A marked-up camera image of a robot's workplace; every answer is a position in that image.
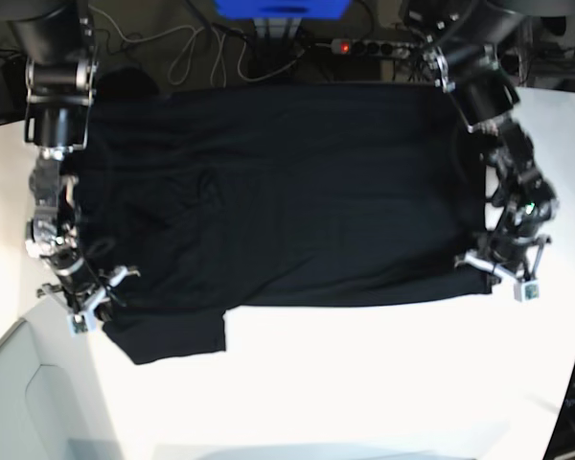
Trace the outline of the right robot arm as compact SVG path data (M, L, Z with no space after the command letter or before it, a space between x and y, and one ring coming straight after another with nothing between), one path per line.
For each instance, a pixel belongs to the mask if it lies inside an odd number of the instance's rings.
M70 312L85 310L103 292L79 244L74 188L64 172L67 156L85 149L95 95L97 47L93 22L76 1L0 1L0 20L28 58L24 140L38 150L30 177L34 213L28 225L29 253L45 263Z

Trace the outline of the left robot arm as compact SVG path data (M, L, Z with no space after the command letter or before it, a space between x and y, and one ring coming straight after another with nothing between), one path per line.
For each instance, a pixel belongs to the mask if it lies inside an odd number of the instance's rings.
M528 252L549 244L541 227L555 217L558 199L531 138L513 116L519 96L497 51L528 15L517 1L421 1L404 10L424 36L417 58L450 97L466 130L496 142L488 157L498 178L492 204L502 213L495 229L480 238L471 264L501 266L532 279L538 265Z

